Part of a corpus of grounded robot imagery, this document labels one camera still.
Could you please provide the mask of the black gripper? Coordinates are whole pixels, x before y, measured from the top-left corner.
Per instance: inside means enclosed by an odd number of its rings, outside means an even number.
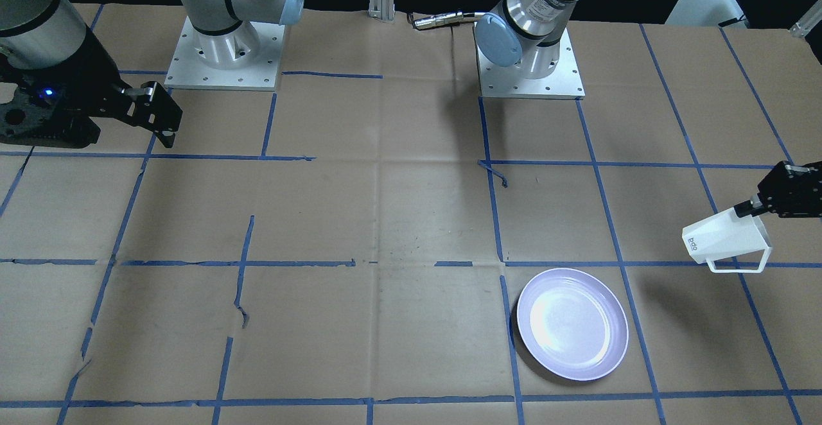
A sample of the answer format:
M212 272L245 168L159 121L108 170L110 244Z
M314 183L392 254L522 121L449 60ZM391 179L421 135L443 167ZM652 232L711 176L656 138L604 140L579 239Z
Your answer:
M821 216L821 162L801 166L781 161L758 183L758 200L734 206L738 218L757 217L766 211L781 218Z

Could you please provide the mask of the black gripper, blue light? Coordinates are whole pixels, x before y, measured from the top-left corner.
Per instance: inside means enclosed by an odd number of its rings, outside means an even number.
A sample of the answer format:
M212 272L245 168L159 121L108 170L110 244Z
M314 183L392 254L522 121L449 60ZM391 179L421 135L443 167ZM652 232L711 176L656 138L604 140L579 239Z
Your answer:
M1 106L3 144L83 149L99 141L94 119L109 118L149 130L171 149L182 120L181 107L161 83L129 87L90 28L58 65L23 70L2 55L2 83L17 86Z

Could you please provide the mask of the silver robot arm, blue joint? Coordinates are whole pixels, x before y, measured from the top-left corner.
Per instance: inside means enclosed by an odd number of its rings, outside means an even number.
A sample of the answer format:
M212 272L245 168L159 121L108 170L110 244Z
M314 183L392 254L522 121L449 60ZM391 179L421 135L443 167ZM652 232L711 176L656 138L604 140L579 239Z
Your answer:
M501 0L475 26L478 49L507 67L526 53L558 44L579 0Z

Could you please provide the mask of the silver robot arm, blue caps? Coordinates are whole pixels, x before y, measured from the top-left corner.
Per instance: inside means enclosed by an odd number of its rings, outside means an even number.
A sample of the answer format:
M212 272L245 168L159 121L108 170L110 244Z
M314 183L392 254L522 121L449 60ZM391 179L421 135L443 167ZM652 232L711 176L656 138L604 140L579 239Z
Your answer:
M566 17L538 21L531 7L514 2L482 13L476 45L497 68L517 60L563 59L559 33ZM556 13L577 0L558 2ZM259 25L282 30L296 24L303 0L182 0L188 30L170 65L166 86L200 91L275 89L282 45L263 40ZM69 0L2 0L2 85L14 85L2 103L2 144L79 150L99 141L94 119L114 119L151 132L170 149L183 109L157 81L138 87L121 79L115 60ZM758 191L730 209L738 218L775 214L820 217L820 162L794 166L781 161L758 183Z

